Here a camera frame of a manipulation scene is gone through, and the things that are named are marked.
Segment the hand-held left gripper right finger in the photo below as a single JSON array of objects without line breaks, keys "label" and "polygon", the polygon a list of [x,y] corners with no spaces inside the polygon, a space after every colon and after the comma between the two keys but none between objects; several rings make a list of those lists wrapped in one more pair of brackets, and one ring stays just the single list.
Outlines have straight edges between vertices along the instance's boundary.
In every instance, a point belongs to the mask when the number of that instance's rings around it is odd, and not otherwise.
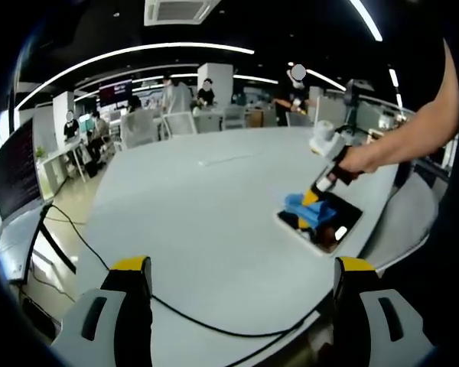
[{"label": "hand-held left gripper right finger", "polygon": [[334,259],[335,366],[420,366],[435,349],[420,313],[361,258]]}]

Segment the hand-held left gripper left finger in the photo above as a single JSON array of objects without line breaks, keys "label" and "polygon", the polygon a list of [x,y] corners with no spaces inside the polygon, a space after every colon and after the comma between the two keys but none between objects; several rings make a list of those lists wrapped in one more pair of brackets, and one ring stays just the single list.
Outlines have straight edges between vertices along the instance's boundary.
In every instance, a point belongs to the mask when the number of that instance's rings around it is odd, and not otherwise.
[{"label": "hand-held left gripper left finger", "polygon": [[151,366],[151,259],[123,259],[61,321],[51,348],[65,366]]}]

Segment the person's right hand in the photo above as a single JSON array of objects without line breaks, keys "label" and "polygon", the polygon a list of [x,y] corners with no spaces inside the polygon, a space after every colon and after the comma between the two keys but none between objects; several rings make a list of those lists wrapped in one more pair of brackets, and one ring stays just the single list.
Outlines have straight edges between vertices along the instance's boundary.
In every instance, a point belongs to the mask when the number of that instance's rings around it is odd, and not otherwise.
[{"label": "person's right hand", "polygon": [[353,146],[347,149],[339,167],[352,174],[371,174],[378,168],[376,149],[372,145]]}]

